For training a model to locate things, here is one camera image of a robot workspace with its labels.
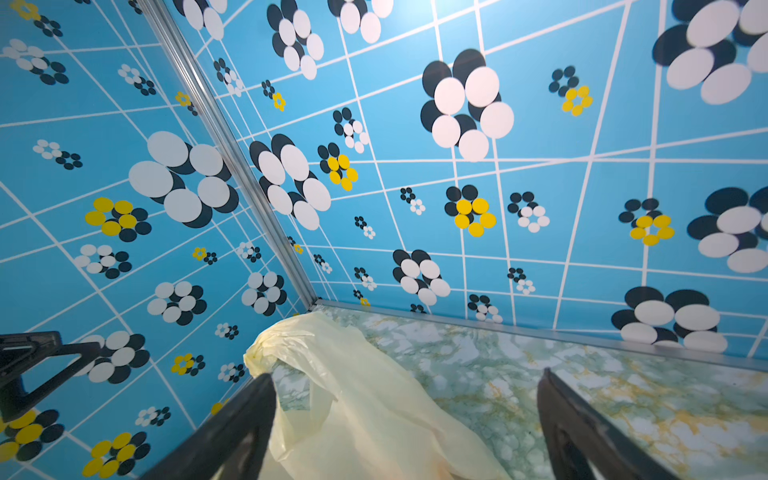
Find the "yellowish printed plastic bag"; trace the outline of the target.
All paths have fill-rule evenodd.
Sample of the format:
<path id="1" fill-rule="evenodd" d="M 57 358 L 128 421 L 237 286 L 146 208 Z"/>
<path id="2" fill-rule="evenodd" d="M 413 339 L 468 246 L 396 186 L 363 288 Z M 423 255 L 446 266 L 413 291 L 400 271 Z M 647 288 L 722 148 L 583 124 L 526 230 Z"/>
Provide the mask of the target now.
<path id="1" fill-rule="evenodd" d="M 243 356 L 309 380 L 309 407 L 277 407 L 263 479 L 505 479 L 484 442 L 354 327 L 320 312 L 278 322 Z"/>

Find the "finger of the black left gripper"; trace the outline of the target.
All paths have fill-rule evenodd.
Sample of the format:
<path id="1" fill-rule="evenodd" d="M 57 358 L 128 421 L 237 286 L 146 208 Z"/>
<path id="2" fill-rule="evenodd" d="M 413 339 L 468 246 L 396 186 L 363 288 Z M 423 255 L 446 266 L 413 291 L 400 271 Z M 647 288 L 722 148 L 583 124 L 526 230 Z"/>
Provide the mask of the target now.
<path id="1" fill-rule="evenodd" d="M 66 343 L 58 331 L 1 336 L 1 417 L 17 420 L 95 362 L 101 344 Z"/>

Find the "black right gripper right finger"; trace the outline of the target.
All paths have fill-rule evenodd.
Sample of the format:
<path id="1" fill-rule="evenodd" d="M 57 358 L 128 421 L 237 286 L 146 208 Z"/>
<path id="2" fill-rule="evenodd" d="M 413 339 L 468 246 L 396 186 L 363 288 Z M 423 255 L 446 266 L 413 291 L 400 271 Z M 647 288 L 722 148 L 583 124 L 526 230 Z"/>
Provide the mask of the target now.
<path id="1" fill-rule="evenodd" d="M 549 368 L 537 386 L 537 409 L 557 479 L 676 478 Z"/>

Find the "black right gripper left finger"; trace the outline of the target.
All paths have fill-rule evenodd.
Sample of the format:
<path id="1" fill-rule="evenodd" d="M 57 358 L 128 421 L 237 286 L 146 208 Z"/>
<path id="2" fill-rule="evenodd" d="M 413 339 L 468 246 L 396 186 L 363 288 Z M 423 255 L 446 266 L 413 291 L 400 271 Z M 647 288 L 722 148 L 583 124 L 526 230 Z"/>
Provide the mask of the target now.
<path id="1" fill-rule="evenodd" d="M 257 479 L 276 409 L 274 382 L 269 374 L 262 374 L 142 477 Z"/>

